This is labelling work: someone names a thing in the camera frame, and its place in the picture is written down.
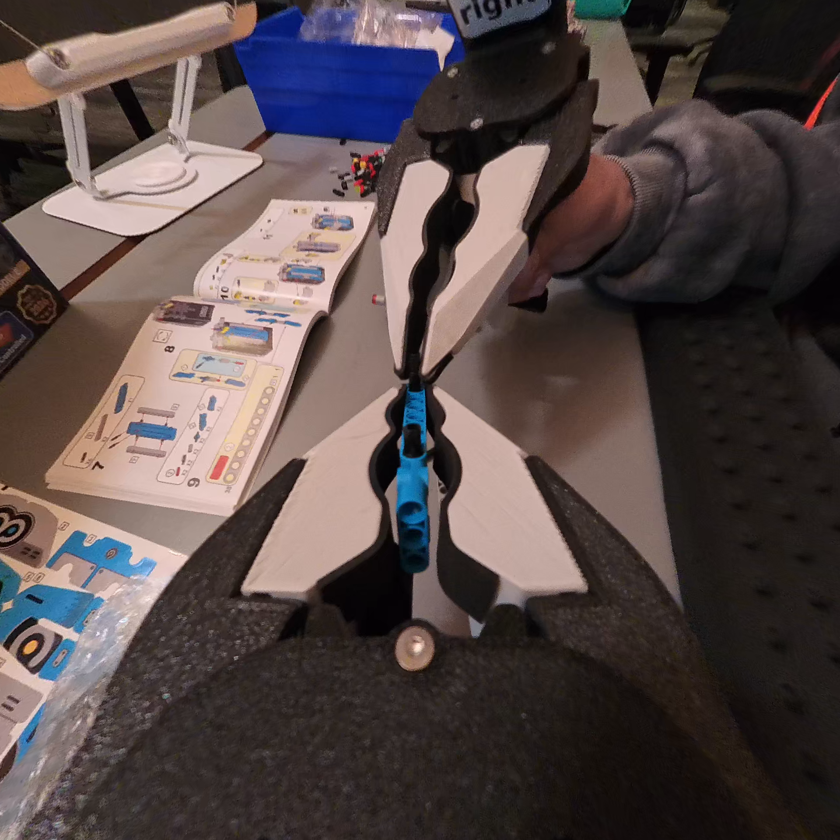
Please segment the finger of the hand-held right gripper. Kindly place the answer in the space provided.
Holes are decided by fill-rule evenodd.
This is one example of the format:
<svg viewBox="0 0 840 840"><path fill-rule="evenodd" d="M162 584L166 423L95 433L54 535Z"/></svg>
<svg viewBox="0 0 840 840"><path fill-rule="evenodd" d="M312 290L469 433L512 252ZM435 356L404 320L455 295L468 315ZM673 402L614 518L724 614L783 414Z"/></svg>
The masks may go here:
<svg viewBox="0 0 840 840"><path fill-rule="evenodd" d="M420 369L426 382L463 349L524 267L524 219L549 153L545 143L517 145L478 173L471 226L455 246L452 271L427 321Z"/></svg>
<svg viewBox="0 0 840 840"><path fill-rule="evenodd" d="M380 178L380 243L388 336L394 371L419 370L432 291L440 273L452 171L425 159L402 172L387 165Z"/></svg>

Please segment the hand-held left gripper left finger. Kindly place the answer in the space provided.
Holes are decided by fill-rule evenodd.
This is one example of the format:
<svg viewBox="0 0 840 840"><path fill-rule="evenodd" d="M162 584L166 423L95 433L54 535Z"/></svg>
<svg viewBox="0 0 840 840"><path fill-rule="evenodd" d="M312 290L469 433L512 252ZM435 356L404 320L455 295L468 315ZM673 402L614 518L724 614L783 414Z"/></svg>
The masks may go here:
<svg viewBox="0 0 840 840"><path fill-rule="evenodd" d="M320 601L390 534L385 492L396 477L403 404L392 387L303 457L303 467L241 586L243 595Z"/></svg>

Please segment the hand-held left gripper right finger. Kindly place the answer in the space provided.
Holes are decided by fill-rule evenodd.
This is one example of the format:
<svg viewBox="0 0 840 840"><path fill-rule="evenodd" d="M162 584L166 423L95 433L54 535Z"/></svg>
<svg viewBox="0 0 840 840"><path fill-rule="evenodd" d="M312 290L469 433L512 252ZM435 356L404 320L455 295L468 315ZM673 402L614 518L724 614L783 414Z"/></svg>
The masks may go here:
<svg viewBox="0 0 840 840"><path fill-rule="evenodd" d="M588 584L519 446L434 388L437 578L449 599L582 595Z"/></svg>

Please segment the blue perforated building beam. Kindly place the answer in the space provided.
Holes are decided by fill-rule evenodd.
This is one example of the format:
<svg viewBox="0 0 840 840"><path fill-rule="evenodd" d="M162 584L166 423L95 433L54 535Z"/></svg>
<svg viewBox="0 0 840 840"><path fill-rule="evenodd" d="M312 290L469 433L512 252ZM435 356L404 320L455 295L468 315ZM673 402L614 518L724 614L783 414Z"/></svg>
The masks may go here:
<svg viewBox="0 0 840 840"><path fill-rule="evenodd" d="M429 473L426 390L406 389L399 464L396 471L397 543L402 569L424 572L429 565Z"/></svg>

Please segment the grey desk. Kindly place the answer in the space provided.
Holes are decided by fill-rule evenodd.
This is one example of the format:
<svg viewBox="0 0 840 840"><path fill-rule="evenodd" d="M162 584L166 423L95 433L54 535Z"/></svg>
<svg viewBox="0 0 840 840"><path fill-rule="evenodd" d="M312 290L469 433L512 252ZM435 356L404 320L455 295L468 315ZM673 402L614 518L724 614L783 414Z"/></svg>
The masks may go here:
<svg viewBox="0 0 840 840"><path fill-rule="evenodd" d="M373 282L385 294L377 187L371 229L342 277L349 270L358 280L362 277L362 269L370 267ZM170 296L183 295L169 290L155 306ZM463 349L441 363L433 380L422 378L426 402L434 388L442 389L519 446L528 457L530 470L560 525L558 504L548 499L549 479L541 477L542 471L554 466L557 453L579 459L580 452L585 453L599 433L616 434L623 421L633 419L634 394L628 393L627 389L633 387L636 377L627 369L629 364L639 371L640 387L646 388L641 360L627 362L625 353L612 359L608 357L618 334L603 331L585 334L586 325L592 317L599 318L595 307L627 323L631 322L632 315L624 315L617 303L596 296L578 280L573 282L571 290L549 295L546 314L527 314L524 308L508 308L507 299L508 290ZM133 322L121 323L120 316L112 319L110 330L119 338L109 338L103 325L88 317L72 313L63 316L58 326L47 332L35 352L3 379L2 484L176 552L184 547L197 549L198 515L223 518L224 525L234 529L234 547L243 549L245 539L257 533L255 524L245 522L246 514L256 512L255 482L277 433L288 430L286 420L280 420L248 495L227 517L52 490L46 485L47 470L96 409L153 310L150 309L142 321L134 318ZM364 311L356 311L353 315L355 319L347 327L347 342L340 347L345 370L341 377L330 382L330 388L324 390L318 403L310 405L309 434L322 434L327 423L332 424L331 433L334 432L385 391L396 387L403 402L393 414L399 456L407 380L398 378L394 371L386 309L374 312L370 306L365 306ZM331 313L312 329L321 321L332 322ZM330 434L324 435L315 445ZM429 553L437 557L440 501L445 489L439 485L434 473L434 441L429 430L428 410L427 451ZM291 487L301 472L307 452L287 463L286 475L291 480ZM269 595L242 594L247 572L267 535L256 536L256 548L247 549L245 570L239 573L239 582L234 583L234 593L251 599L261 597L289 602L294 607L331 603L341 609L351 624L358 628L369 625L370 633L374 635L383 634L386 627L408 620L413 583L425 571L408 574L401 566L396 526L396 478L385 495L392 523L384 545L359 567L328 585L320 601L290 601ZM267 533L283 502L268 514ZM560 527L574 557L571 527ZM579 596L593 596L594 574L583 571L583 560L575 557L574 560L588 584L587 593ZM448 599L461 612L470 615L474 623L486 623L495 607L524 607L534 598Z"/></svg>

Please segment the person's right hand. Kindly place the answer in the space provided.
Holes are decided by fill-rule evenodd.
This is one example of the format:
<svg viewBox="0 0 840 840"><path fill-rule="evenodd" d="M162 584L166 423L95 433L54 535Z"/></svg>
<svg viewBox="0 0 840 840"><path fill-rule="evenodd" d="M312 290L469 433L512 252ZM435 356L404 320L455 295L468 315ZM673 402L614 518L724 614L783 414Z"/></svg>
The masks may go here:
<svg viewBox="0 0 840 840"><path fill-rule="evenodd" d="M508 302L540 297L555 276L574 274L609 249L634 214L631 179L617 159L592 156L582 182L544 218Z"/></svg>

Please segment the pile of small building pieces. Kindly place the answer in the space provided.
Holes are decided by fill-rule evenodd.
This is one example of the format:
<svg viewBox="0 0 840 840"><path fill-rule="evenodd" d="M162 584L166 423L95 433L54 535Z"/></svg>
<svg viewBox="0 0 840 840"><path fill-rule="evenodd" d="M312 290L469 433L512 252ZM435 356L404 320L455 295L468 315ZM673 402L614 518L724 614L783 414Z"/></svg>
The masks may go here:
<svg viewBox="0 0 840 840"><path fill-rule="evenodd" d="M355 195L365 199L373 196L386 154L386 148L368 154L351 152L349 165L331 169L335 177L332 194L338 198Z"/></svg>

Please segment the pile of clear plastic bags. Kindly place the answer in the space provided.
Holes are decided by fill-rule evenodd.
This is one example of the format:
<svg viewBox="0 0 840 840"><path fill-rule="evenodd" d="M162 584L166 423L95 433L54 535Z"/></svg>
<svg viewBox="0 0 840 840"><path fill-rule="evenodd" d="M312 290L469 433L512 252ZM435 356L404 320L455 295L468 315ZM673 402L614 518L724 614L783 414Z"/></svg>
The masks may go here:
<svg viewBox="0 0 840 840"><path fill-rule="evenodd" d="M431 49L443 56L455 45L455 36L444 26L444 13L425 2L312 2L298 38L345 46Z"/></svg>

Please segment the open instruction booklet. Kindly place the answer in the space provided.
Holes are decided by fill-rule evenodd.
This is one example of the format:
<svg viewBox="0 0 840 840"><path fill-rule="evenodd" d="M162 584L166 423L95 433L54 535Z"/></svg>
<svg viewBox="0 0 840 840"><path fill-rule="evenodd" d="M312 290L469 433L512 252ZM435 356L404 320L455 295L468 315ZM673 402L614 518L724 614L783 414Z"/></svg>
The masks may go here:
<svg viewBox="0 0 840 840"><path fill-rule="evenodd" d="M154 308L47 487L230 516L374 219L370 200L270 201L209 258L190 297Z"/></svg>

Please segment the blue plastic bin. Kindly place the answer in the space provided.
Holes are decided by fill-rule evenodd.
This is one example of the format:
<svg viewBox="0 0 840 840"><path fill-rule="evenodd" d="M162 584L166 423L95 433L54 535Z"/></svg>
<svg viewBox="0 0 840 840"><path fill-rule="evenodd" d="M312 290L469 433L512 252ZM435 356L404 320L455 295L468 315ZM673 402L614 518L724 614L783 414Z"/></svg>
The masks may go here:
<svg viewBox="0 0 840 840"><path fill-rule="evenodd" d="M393 142L431 80L465 55L445 4L425 4L444 13L444 26L455 36L447 56L306 42L298 33L307 11L296 6L260 20L234 51L266 130Z"/></svg>

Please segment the black dotted mat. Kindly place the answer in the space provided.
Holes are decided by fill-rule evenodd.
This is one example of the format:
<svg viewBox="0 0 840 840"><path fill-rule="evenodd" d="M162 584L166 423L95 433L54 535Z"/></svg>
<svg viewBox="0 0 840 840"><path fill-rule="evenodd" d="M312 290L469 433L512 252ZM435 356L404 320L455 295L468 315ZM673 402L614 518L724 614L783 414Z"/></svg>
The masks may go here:
<svg viewBox="0 0 840 840"><path fill-rule="evenodd" d="M761 296L635 316L689 623L783 803L838 838L837 450Z"/></svg>

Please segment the clear bubble wrap bag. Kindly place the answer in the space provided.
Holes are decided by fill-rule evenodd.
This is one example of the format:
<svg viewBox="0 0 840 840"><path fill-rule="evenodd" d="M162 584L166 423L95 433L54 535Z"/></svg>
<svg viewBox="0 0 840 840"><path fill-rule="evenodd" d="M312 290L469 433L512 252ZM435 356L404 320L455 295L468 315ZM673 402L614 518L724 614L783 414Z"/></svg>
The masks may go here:
<svg viewBox="0 0 840 840"><path fill-rule="evenodd" d="M2 839L23 838L29 820L58 786L133 636L169 582L130 579L81 632L68 667L43 706L32 744L2 783Z"/></svg>

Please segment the blue sticker sheet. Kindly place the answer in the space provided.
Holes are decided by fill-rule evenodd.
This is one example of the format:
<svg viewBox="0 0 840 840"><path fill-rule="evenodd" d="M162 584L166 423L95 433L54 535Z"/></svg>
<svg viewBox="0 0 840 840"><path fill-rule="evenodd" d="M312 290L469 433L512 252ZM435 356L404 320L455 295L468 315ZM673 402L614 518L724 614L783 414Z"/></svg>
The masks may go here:
<svg viewBox="0 0 840 840"><path fill-rule="evenodd" d="M1 488L1 779L25 756L79 637L127 583L166 585L186 555Z"/></svg>

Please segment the white wooden-top laptop stand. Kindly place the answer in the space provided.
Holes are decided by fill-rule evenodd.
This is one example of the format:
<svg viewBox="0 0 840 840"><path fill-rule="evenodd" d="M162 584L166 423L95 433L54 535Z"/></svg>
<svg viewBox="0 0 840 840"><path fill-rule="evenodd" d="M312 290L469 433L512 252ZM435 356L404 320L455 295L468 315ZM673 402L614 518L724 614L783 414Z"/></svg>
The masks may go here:
<svg viewBox="0 0 840 840"><path fill-rule="evenodd" d="M2 30L28 54L2 60L2 110L56 102L71 185L43 203L58 219L123 238L151 234L263 165L260 154L189 137L204 54L250 36L255 2L211 2L115 32L33 40L6 21ZM86 93L173 65L171 115L164 140L95 175Z"/></svg>

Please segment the dark blue toy set box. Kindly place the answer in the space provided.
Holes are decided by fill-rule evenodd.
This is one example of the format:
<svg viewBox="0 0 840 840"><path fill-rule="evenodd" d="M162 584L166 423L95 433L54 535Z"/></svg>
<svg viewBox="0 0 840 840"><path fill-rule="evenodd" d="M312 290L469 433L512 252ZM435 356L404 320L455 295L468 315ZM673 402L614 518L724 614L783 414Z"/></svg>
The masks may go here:
<svg viewBox="0 0 840 840"><path fill-rule="evenodd" d="M68 302L1 223L1 376L4 377L68 309Z"/></svg>

